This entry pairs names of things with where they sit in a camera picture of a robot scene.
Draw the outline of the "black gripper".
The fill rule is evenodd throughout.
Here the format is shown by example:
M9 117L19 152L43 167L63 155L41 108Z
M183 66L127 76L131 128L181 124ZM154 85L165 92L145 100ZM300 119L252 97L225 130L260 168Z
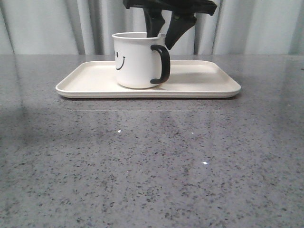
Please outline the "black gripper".
M165 45L171 50L181 36L196 24L194 13L213 16L217 4L211 0L123 0L129 8L144 8L146 33L148 38L157 37L165 20L162 10L172 11Z

